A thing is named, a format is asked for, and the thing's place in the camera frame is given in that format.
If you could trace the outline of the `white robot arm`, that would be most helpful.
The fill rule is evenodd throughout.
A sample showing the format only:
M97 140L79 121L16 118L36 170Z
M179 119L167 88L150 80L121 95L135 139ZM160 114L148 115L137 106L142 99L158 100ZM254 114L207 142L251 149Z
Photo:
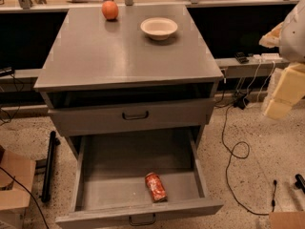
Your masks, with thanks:
M259 40L266 48L279 47L290 62L279 77L264 110L271 119L284 117L305 96L305 0L300 0L283 22Z

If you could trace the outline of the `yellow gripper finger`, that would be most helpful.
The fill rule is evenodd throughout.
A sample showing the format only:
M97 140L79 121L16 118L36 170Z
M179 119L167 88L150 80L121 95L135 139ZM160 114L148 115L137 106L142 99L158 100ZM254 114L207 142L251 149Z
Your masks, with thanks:
M274 48L279 46L280 33L283 23L276 25L271 31L266 33L259 40L259 45L265 48Z
M304 96L305 64L291 63L284 70L276 68L263 102L263 114L271 119L280 119Z

